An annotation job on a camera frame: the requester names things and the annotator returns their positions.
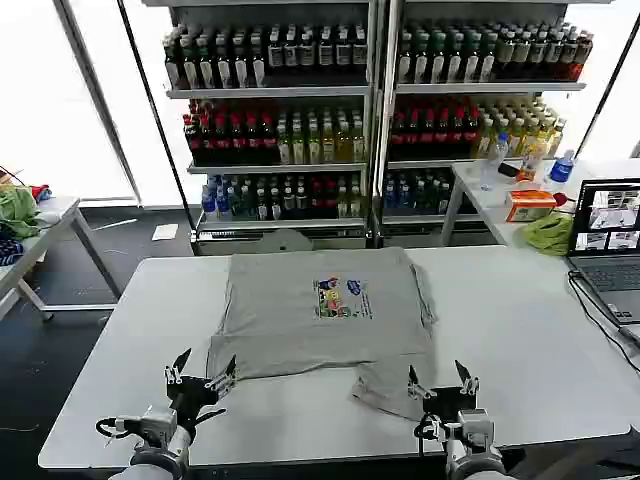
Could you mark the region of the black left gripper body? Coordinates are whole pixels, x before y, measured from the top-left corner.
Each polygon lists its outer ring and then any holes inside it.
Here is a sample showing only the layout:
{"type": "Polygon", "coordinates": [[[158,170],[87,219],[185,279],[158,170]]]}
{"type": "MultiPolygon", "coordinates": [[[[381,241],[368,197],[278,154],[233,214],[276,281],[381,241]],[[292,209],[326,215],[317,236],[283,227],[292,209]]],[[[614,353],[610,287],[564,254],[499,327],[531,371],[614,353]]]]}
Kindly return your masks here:
{"type": "Polygon", "coordinates": [[[177,412],[177,424],[195,428],[200,423],[221,414],[220,410],[200,414],[204,407],[213,407],[221,399],[216,386],[202,378],[182,376],[168,384],[170,408],[177,412]]]}

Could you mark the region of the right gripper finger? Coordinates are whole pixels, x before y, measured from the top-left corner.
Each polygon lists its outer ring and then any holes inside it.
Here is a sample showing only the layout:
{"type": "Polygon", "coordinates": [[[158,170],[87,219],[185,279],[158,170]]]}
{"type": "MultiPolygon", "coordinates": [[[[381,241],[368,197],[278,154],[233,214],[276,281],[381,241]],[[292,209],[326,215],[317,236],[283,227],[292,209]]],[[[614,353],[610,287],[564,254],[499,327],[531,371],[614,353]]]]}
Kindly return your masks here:
{"type": "Polygon", "coordinates": [[[479,378],[473,376],[469,369],[458,360],[455,361],[455,366],[462,382],[460,393],[466,396],[476,396],[479,390],[479,378]]]}
{"type": "Polygon", "coordinates": [[[408,395],[412,399],[428,400],[436,397],[436,392],[423,387],[418,379],[416,370],[413,365],[409,365],[408,375],[408,395]]]}

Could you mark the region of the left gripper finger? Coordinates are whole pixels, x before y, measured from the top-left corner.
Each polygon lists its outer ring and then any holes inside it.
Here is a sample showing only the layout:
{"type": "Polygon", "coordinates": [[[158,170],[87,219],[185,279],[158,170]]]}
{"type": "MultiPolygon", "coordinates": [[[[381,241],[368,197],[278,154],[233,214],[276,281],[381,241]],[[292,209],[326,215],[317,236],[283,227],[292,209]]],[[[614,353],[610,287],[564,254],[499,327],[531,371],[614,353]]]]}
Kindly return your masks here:
{"type": "Polygon", "coordinates": [[[228,392],[236,383],[236,356],[233,355],[227,366],[205,383],[205,388],[215,392],[228,392]]]}
{"type": "Polygon", "coordinates": [[[180,385],[189,379],[188,375],[183,374],[183,370],[189,360],[191,352],[192,349],[188,348],[176,357],[171,366],[165,367],[164,377],[167,385],[180,385]]]}

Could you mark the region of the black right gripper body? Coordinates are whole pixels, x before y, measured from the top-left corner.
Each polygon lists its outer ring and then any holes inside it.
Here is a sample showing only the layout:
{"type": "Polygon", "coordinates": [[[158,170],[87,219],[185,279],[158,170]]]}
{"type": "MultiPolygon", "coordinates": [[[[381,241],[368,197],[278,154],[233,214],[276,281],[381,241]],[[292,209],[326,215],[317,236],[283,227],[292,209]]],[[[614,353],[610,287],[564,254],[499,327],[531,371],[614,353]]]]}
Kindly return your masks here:
{"type": "Polygon", "coordinates": [[[476,408],[476,395],[463,394],[461,390],[461,387],[456,386],[435,388],[422,401],[423,412],[443,423],[455,422],[459,411],[476,408]]]}

